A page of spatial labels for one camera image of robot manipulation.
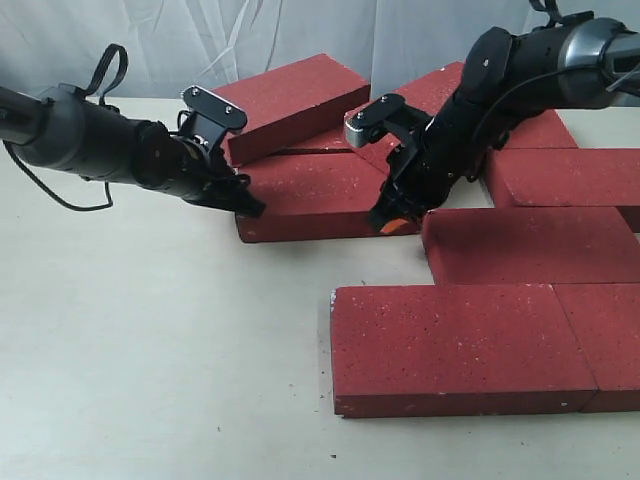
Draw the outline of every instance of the red brick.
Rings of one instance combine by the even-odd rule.
[[[496,207],[614,206],[640,232],[640,150],[505,150],[485,181]]]
[[[242,241],[279,242],[377,236],[366,218],[383,175],[354,153],[282,155],[247,165],[250,191],[267,208],[237,218]],[[397,234],[418,233],[411,226]]]
[[[247,113],[244,132],[223,142],[230,163],[239,166],[341,126],[344,112],[368,101],[371,88],[321,54],[214,91]]]
[[[555,290],[598,385],[583,411],[640,410],[640,284]]]
[[[435,70],[408,83],[395,90],[395,93],[404,96],[407,104],[435,115],[458,87],[463,67],[464,64],[461,62],[451,63],[441,70]],[[364,105],[348,112],[346,118],[353,116],[363,107]],[[379,142],[365,145],[355,152],[387,175],[389,173],[387,155],[398,143],[396,137],[387,135]],[[512,133],[505,148],[576,147],[577,144],[562,119],[554,110],[548,110],[522,123]]]
[[[441,209],[422,240],[437,284],[640,282],[640,244],[614,207]]]
[[[283,150],[276,155],[305,155],[315,153],[351,153],[352,149],[344,138],[344,128],[328,130],[308,140],[304,140]]]
[[[340,288],[331,342],[345,417],[566,413],[596,390],[550,285]]]

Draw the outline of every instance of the metal gripper jaw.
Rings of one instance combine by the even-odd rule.
[[[376,143],[388,133],[408,144],[411,132],[431,119],[428,113],[407,105],[403,96],[388,93],[346,119],[344,136],[354,148]]]

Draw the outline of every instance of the robotic arm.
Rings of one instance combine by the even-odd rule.
[[[526,119],[548,109],[604,109],[623,93],[640,96],[640,35],[593,12],[563,17],[555,0],[530,3],[549,23],[520,36],[498,27],[483,34],[435,116],[387,94],[345,122],[356,148],[387,133],[401,142],[387,157],[390,173],[369,213],[376,231],[419,222],[460,178],[477,180],[490,150],[502,148]]]
[[[114,81],[100,96],[94,94],[109,64],[119,54]],[[14,162],[49,196],[75,211],[111,207],[109,183],[124,183],[179,197],[197,206],[260,217],[265,205],[247,187],[250,178],[237,174],[220,148],[227,133],[247,124],[235,105],[198,86],[183,92],[188,107],[170,132],[162,123],[131,120],[107,105],[105,94],[124,78],[126,50],[112,44],[86,89],[61,84],[36,97],[0,87],[0,139]],[[71,205],[44,185],[25,163],[103,182],[107,203],[94,207]]]

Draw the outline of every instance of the table surface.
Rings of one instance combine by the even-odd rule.
[[[561,116],[583,147],[640,147],[640,109]],[[418,236],[244,245],[230,214],[119,185],[74,213],[0,155],[0,478],[640,478],[640,413],[333,415],[330,292],[432,284]],[[446,206],[487,198],[460,182]]]

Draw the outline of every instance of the white backdrop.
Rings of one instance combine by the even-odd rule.
[[[638,0],[558,0],[640,30]],[[463,60],[493,25],[529,31],[527,0],[4,0],[0,85],[86,86],[104,48],[126,46],[117,96],[176,98],[192,83],[233,82],[326,52],[373,85],[396,88]]]

